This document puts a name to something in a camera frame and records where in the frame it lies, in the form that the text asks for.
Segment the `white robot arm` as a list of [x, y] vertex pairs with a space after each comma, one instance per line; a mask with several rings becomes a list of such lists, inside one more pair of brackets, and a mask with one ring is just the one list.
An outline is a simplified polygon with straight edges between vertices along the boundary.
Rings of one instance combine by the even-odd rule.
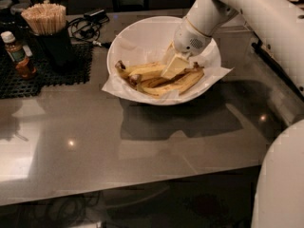
[[[287, 0], [196, 0], [165, 53], [162, 76], [176, 76], [181, 62], [201, 54], [216, 29], [237, 12], [270, 48], [292, 83], [303, 87], [303, 10]], [[267, 151], [251, 228], [304, 228], [304, 120], [285, 129]]]

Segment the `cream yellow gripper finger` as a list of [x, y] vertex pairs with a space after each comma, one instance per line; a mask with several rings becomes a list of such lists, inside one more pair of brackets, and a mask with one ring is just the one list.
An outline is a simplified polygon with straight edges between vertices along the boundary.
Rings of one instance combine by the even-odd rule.
[[172, 60], [167, 64], [165, 69], [161, 72], [164, 79], [171, 80], [189, 66], [189, 61], [184, 57], [175, 55]]

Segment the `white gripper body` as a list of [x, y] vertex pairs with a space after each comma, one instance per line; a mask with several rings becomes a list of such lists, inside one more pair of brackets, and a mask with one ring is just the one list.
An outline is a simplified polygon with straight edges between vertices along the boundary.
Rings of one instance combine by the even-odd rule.
[[212, 40], [211, 36], [200, 33], [184, 17], [175, 30], [172, 45], [174, 53], [184, 58], [200, 55]]

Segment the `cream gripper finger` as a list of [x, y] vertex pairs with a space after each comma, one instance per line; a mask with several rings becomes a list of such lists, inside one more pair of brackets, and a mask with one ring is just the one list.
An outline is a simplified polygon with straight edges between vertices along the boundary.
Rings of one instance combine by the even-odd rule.
[[164, 65], [169, 65], [171, 63], [173, 57], [175, 56], [175, 54], [176, 54], [176, 50], [175, 50], [175, 47], [174, 47], [174, 43], [171, 42], [170, 45], [168, 46], [166, 52], [162, 56], [161, 62]]

